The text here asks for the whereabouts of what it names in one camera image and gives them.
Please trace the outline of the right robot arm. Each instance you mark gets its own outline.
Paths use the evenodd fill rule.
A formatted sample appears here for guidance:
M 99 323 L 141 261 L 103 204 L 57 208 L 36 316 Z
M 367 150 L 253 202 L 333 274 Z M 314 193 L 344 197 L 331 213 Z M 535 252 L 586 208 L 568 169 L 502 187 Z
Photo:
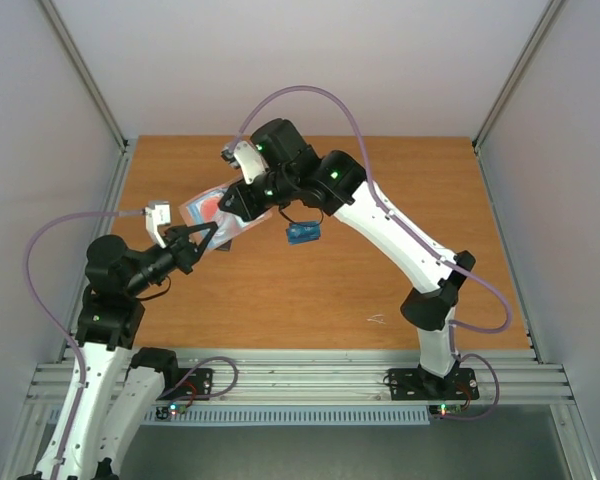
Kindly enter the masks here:
M 416 328 L 420 346 L 411 386 L 427 399 L 454 390 L 459 361 L 450 322 L 474 256 L 438 245 L 353 157 L 340 150 L 319 156 L 287 119 L 271 120 L 249 140 L 226 145 L 221 156 L 242 175 L 220 200 L 221 211 L 251 222 L 299 201 L 360 233 L 401 270 L 412 289 L 400 312 Z

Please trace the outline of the blue VIP card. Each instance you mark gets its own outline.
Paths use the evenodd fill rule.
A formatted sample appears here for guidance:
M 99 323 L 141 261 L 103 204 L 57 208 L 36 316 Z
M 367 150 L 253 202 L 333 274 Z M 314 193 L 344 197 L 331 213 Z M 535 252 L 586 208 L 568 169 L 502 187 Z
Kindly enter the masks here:
M 316 232 L 321 235 L 321 224 L 318 221 L 306 221 L 306 222 L 291 222 L 286 228 L 286 237 L 289 231 L 296 231 L 302 233 Z

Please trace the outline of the pink card holder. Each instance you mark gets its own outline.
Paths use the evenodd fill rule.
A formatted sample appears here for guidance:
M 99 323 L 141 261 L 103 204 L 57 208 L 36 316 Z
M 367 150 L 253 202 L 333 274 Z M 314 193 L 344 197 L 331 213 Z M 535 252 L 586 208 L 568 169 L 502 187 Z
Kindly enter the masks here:
M 228 251 L 235 237 L 272 217 L 272 212 L 267 211 L 256 220 L 246 222 L 238 215 L 221 211 L 219 202 L 234 182 L 236 179 L 203 191 L 179 206 L 179 213 L 187 226 L 216 223 L 218 229 L 208 243 L 206 253 L 216 249 Z

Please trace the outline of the light blue card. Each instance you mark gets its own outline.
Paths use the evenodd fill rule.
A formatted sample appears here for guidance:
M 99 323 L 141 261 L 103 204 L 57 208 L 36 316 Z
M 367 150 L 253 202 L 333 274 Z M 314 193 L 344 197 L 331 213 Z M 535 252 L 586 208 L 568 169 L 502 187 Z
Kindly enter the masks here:
M 287 233 L 287 240 L 290 245 L 300 245 L 312 241 L 319 240 L 321 235 L 316 232 L 302 233 L 296 231 L 289 231 Z

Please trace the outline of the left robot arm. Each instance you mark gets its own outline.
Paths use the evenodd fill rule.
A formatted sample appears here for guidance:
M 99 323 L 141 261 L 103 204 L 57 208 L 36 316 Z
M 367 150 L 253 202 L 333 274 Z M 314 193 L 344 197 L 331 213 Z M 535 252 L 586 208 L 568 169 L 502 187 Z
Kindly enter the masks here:
M 175 395 L 182 375 L 171 350 L 133 349 L 145 312 L 143 292 L 179 270 L 192 272 L 216 233 L 214 222 L 168 228 L 145 251 L 117 235 L 86 252 L 87 287 L 68 343 L 71 384 L 33 479 L 116 479 L 145 412 Z

